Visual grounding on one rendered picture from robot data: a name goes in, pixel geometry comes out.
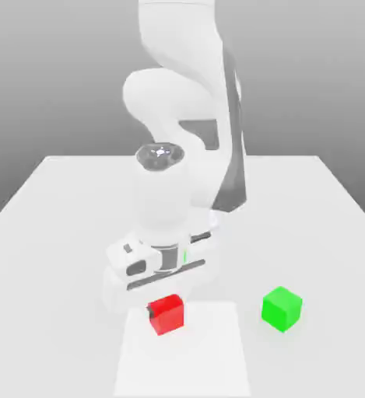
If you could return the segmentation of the small green cube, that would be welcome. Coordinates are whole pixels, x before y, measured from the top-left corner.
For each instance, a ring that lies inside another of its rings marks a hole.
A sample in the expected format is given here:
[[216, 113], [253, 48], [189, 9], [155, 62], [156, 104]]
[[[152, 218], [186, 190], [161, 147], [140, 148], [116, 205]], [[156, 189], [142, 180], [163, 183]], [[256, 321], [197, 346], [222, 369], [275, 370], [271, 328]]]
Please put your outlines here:
[[279, 286], [262, 301], [261, 318], [284, 333], [300, 318], [303, 299], [287, 288]]

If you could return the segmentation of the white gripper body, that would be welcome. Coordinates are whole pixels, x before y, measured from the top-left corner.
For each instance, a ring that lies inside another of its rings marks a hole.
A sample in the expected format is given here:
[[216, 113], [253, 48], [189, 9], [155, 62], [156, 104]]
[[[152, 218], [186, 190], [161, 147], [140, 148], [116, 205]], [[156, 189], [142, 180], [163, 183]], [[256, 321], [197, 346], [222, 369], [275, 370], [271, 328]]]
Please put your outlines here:
[[128, 282], [126, 301], [145, 301], [162, 295], [184, 292], [212, 278], [212, 262], [199, 259], [183, 265], [177, 271], [153, 274]]

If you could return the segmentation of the small red cube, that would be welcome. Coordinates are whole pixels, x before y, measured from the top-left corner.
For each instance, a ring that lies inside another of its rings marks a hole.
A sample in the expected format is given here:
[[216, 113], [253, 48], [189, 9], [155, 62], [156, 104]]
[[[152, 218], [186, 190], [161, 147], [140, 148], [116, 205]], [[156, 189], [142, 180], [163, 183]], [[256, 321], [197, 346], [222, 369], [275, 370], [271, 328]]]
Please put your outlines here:
[[184, 325], [184, 303], [179, 295], [168, 295], [147, 305], [149, 321], [158, 336]]

